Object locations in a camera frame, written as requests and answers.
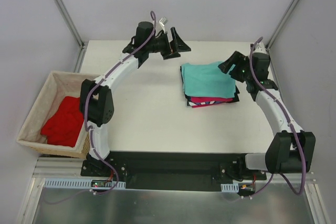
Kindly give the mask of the patterned t shirt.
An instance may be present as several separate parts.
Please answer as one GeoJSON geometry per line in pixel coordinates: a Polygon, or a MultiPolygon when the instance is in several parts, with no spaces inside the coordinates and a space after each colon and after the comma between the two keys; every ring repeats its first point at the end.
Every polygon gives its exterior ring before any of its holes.
{"type": "Polygon", "coordinates": [[[197,97],[191,97],[190,99],[187,99],[187,105],[191,106],[192,108],[217,105],[217,104],[222,104],[225,102],[227,101],[223,99],[209,100],[209,99],[202,99],[202,98],[197,98],[197,97]]]}

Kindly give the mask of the wicker basket with cloth liner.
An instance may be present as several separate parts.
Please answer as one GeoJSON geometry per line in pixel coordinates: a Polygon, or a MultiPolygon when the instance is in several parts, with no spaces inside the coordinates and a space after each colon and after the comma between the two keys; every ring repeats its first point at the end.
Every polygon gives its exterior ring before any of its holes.
{"type": "Polygon", "coordinates": [[[50,145],[47,138],[40,134],[42,126],[57,112],[61,101],[66,96],[80,96],[81,84],[84,80],[93,80],[97,74],[52,71],[48,75],[37,96],[16,142],[27,146],[40,154],[67,156],[85,159],[89,150],[89,136],[85,127],[81,127],[74,147],[50,145]]]}

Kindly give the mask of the teal t shirt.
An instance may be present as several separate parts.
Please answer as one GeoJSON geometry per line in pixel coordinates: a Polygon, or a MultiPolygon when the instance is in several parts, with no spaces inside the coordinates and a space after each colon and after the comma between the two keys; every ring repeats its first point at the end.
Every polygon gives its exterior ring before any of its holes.
{"type": "Polygon", "coordinates": [[[218,67],[221,63],[182,64],[180,71],[184,94],[189,97],[233,98],[236,92],[235,80],[222,73],[218,67]]]}

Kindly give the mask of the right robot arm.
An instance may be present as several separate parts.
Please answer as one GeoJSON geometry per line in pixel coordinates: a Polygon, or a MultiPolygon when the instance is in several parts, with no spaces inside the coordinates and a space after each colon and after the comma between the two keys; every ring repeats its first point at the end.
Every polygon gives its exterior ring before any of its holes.
{"type": "Polygon", "coordinates": [[[316,137],[299,126],[286,109],[275,82],[268,78],[270,56],[255,52],[249,59],[235,51],[218,67],[234,80],[246,83],[246,90],[263,111],[274,135],[265,153],[248,153],[236,166],[242,179],[255,170],[272,174],[308,172],[311,167],[316,137]]]}

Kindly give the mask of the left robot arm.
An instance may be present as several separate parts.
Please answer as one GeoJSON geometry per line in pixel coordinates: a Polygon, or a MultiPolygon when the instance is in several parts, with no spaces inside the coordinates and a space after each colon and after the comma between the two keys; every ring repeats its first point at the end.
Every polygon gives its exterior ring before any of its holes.
{"type": "Polygon", "coordinates": [[[122,50],[119,61],[106,73],[81,84],[79,110],[88,132],[90,150],[83,163],[82,172],[99,176],[110,173],[111,164],[107,124],[114,114],[113,93],[132,72],[139,69],[152,53],[160,53],[164,60],[180,57],[191,48],[180,38],[175,27],[170,32],[156,31],[156,24],[139,22],[135,35],[122,50]]]}

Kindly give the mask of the black t shirt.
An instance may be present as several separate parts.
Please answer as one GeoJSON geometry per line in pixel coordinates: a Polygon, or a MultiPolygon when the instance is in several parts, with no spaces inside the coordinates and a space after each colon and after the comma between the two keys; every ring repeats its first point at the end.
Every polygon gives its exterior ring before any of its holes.
{"type": "Polygon", "coordinates": [[[235,102],[233,102],[233,103],[236,103],[236,102],[238,102],[238,101],[239,101],[238,94],[239,94],[239,90],[238,90],[238,88],[236,87],[235,96],[233,97],[233,99],[235,100],[235,102]]]}

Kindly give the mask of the pink t shirt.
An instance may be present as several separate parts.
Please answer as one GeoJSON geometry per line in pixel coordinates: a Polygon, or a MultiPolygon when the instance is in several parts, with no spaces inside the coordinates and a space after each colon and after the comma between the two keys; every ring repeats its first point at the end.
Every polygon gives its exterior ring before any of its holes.
{"type": "Polygon", "coordinates": [[[192,108],[198,108],[233,102],[235,102],[233,98],[189,97],[187,100],[187,105],[192,108]]]}

